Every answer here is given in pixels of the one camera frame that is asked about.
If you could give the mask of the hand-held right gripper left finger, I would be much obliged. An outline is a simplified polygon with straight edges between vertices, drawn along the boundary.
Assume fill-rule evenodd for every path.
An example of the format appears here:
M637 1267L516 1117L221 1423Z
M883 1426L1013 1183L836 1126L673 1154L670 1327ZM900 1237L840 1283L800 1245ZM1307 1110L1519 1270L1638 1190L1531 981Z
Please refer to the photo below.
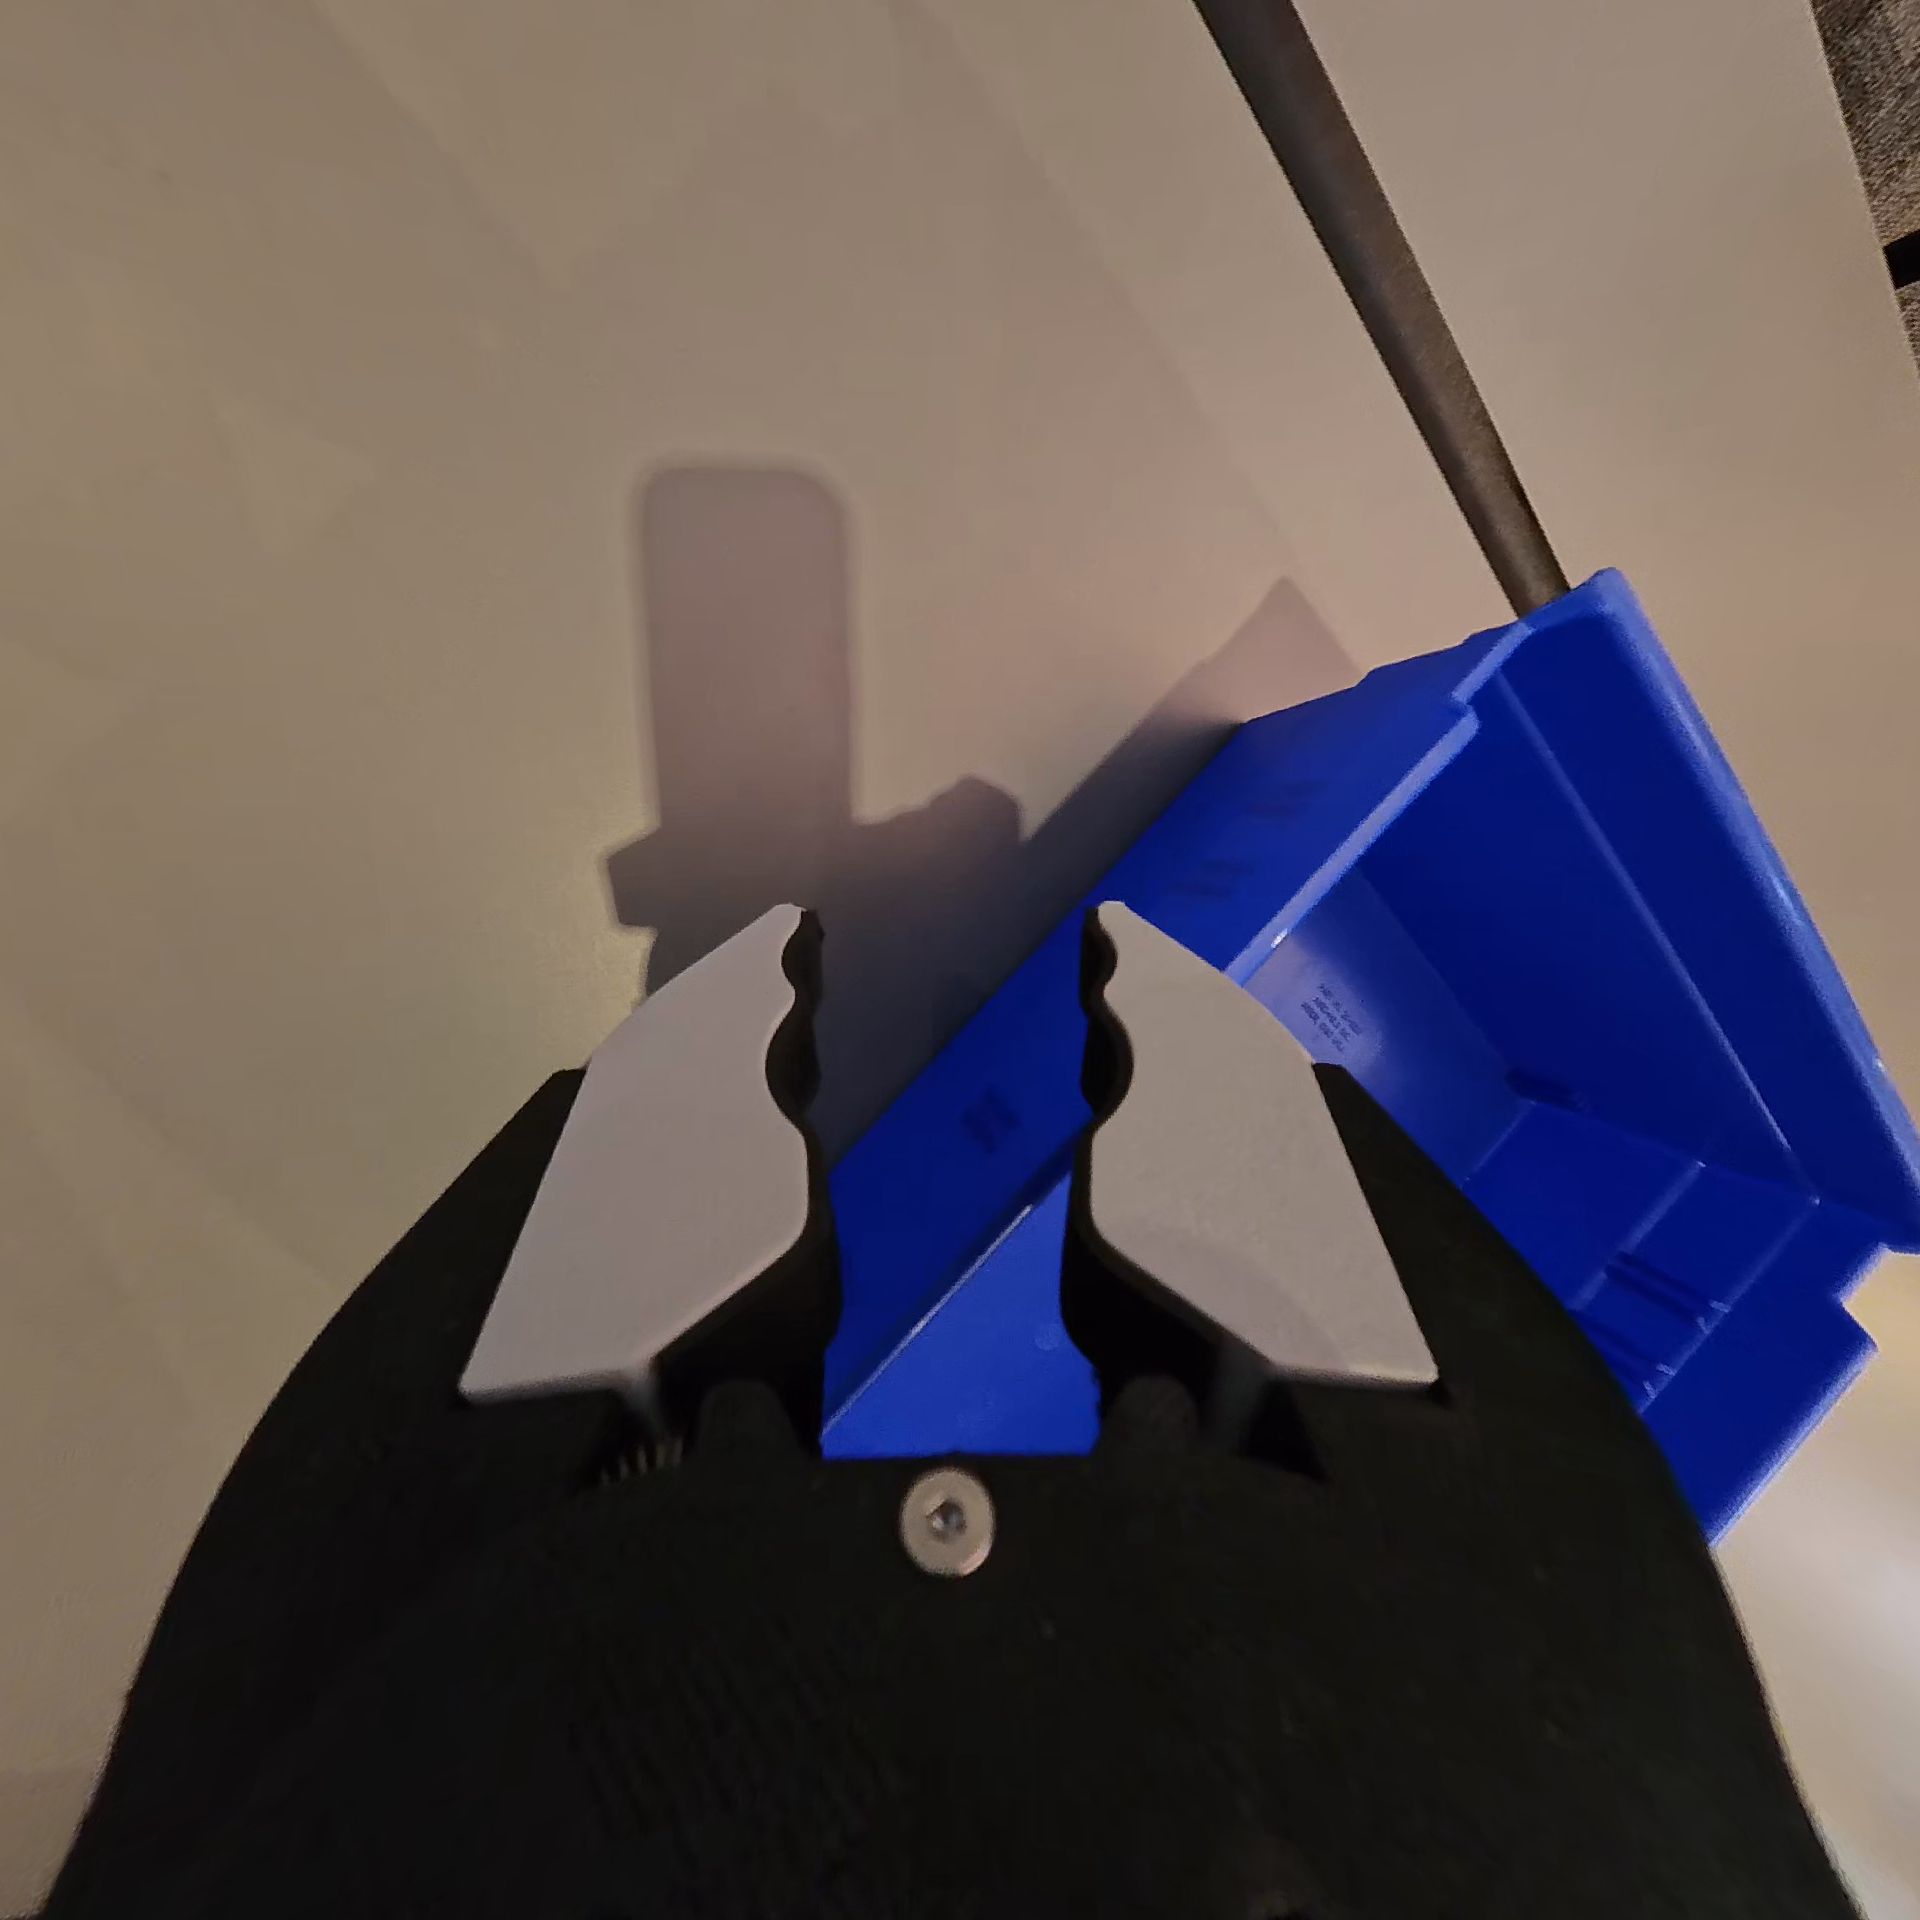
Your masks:
M765 909L608 1034L461 1374L472 1402L609 1392L697 1413L726 1379L822 1413L843 1283L812 1125L824 929Z

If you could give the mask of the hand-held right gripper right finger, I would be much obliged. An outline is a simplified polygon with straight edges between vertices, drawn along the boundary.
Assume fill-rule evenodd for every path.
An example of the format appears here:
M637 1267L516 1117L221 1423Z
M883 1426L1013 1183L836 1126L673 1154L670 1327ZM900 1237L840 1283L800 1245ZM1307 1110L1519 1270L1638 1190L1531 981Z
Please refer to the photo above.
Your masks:
M1437 1378L1310 1051L1119 901L1084 920L1062 1315L1108 1394Z

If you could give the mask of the blue plastic bin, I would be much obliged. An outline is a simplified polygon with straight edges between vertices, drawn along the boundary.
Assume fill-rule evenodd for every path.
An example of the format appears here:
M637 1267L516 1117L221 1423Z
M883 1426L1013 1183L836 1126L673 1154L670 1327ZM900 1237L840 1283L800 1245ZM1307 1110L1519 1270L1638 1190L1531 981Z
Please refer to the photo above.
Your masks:
M827 1456L1065 1453L1080 920L1119 901L1345 1066L1569 1307L1710 1539L1872 1357L1917 1147L1613 569L1239 726L832 1168Z

